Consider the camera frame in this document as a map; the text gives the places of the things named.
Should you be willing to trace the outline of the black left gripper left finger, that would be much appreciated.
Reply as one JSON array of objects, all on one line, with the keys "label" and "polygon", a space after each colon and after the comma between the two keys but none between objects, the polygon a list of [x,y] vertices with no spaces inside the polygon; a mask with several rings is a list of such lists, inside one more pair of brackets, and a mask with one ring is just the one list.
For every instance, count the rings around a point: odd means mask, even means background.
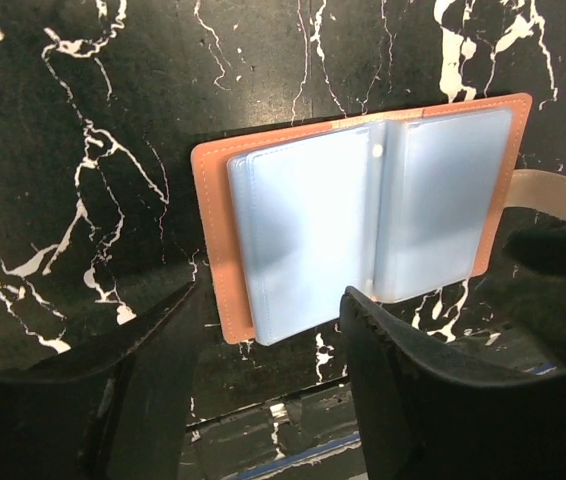
[{"label": "black left gripper left finger", "polygon": [[0,372],[0,479],[175,479],[197,286],[26,370]]}]

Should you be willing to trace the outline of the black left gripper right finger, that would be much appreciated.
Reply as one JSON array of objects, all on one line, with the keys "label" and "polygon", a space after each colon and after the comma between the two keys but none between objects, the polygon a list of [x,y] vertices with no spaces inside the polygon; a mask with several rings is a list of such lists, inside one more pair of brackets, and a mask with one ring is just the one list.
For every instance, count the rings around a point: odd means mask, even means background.
[{"label": "black left gripper right finger", "polygon": [[480,360],[354,287],[339,324],[370,478],[566,479],[566,369]]}]

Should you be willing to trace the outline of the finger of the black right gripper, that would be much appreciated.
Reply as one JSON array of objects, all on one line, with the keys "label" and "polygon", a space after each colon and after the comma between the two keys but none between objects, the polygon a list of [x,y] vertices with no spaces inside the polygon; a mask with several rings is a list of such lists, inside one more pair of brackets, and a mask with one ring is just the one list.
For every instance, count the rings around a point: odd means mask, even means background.
[{"label": "finger of the black right gripper", "polygon": [[566,278],[566,221],[515,231],[504,252],[538,274]]}]

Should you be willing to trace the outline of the pink leather card holder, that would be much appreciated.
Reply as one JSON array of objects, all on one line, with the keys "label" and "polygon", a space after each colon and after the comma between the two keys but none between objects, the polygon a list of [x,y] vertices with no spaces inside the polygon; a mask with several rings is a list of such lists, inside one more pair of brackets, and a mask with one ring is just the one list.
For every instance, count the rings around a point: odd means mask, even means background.
[{"label": "pink leather card holder", "polygon": [[524,93],[197,145],[191,166],[224,339],[273,345],[485,273],[502,213],[566,221],[566,176],[520,169]]}]

